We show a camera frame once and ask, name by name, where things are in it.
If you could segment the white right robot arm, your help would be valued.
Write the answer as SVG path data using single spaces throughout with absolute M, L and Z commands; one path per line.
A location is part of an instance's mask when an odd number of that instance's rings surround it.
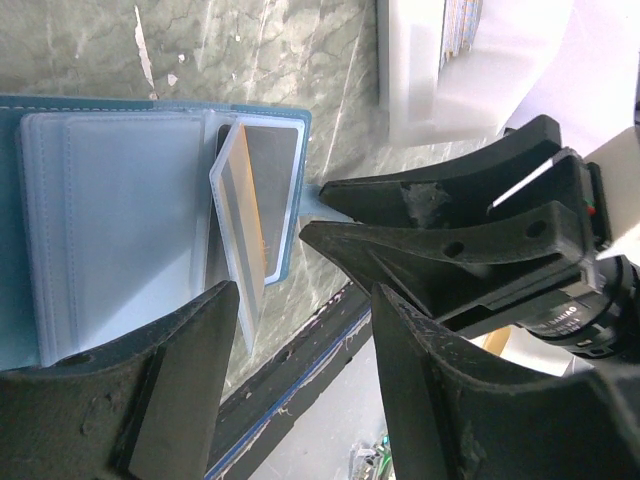
M 325 184 L 301 239 L 373 301 L 474 338 L 516 325 L 593 364 L 639 360 L 639 5 L 379 5 L 389 137 L 495 141 Z

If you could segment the blue card holder wallet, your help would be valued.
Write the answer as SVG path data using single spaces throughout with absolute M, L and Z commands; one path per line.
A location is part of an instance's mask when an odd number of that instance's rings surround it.
M 294 127 L 291 247 L 329 216 L 304 168 L 303 109 L 187 101 L 1 99 L 1 366 L 50 366 L 230 280 L 209 173 L 232 124 Z

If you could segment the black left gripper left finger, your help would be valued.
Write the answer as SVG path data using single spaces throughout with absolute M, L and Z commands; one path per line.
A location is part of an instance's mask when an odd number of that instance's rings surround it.
M 236 330 L 224 281 L 46 368 L 1 375 L 5 479 L 201 479 Z

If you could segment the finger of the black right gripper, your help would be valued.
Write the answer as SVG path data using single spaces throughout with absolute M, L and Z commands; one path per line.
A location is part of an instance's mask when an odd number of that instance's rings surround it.
M 559 123 L 539 115 L 499 140 L 452 160 L 398 173 L 329 181 L 320 199 L 362 224 L 421 229 L 492 223 L 556 201 L 580 226 L 583 214 L 567 161 L 503 203 L 493 204 L 560 151 Z
M 301 239 L 366 295 L 385 285 L 435 320 L 497 311 L 576 274 L 590 251 L 588 218 L 558 201 L 451 230 L 308 224 Z

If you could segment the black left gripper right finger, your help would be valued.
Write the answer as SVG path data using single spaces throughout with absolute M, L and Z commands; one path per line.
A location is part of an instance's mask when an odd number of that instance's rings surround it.
M 400 479 L 635 479 L 639 371 L 567 377 L 495 356 L 391 288 L 372 290 L 378 377 Z

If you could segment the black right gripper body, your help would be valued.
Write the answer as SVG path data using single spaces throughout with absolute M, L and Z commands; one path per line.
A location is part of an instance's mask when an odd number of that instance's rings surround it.
M 588 218 L 585 231 L 590 251 L 581 262 L 578 274 L 497 311 L 476 307 L 438 322 L 465 336 L 514 324 L 586 360 L 625 359 L 638 335 L 634 298 L 638 279 L 627 259 L 602 260 L 598 256 L 606 243 L 607 232 L 595 166 L 575 151 L 562 149 L 493 204 L 503 203 L 564 161 L 571 164 L 579 211 Z

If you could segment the gold magnetic stripe card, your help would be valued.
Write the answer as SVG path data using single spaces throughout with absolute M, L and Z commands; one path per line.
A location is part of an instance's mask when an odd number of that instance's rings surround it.
M 231 125 L 209 181 L 227 274 L 236 283 L 240 296 L 238 321 L 246 351 L 251 354 L 260 320 L 266 258 L 243 124 Z

